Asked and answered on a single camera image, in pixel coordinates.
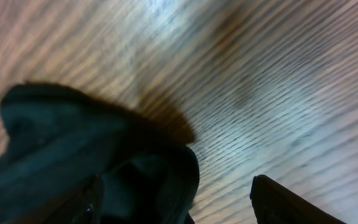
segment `garment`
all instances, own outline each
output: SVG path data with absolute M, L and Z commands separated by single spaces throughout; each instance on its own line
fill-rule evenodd
M 0 223 L 62 195 L 71 194 L 66 207 L 78 205 L 71 192 L 89 184 L 100 202 L 79 210 L 97 211 L 90 222 L 193 223 L 196 157 L 140 116 L 69 88 L 33 84 L 8 91 L 1 118 L 10 140 L 0 158 Z

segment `black cloth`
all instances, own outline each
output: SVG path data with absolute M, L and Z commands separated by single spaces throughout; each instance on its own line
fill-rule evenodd
M 10 140 L 0 158 L 0 223 L 98 182 L 98 222 L 193 223 L 196 157 L 140 116 L 69 88 L 17 85 L 1 118 Z

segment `wood grain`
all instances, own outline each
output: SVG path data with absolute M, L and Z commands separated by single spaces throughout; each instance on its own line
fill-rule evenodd
M 358 223 L 358 1 L 0 0 L 0 99 L 23 82 L 180 136 L 179 110 L 200 162 L 196 223 L 255 223 L 256 174 Z M 0 155 L 6 143 L 0 120 Z

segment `wooden table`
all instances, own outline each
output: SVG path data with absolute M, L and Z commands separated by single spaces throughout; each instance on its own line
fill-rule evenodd
M 358 223 L 358 1 L 0 0 L 0 99 L 23 82 L 193 142 L 196 223 L 255 223 L 257 174 Z

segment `black object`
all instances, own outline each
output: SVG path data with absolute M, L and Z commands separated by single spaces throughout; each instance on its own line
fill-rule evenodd
M 0 223 L 193 223 L 193 152 L 154 124 L 56 85 L 1 102 Z
M 254 177 L 250 198 L 258 224 L 343 224 L 265 175 Z

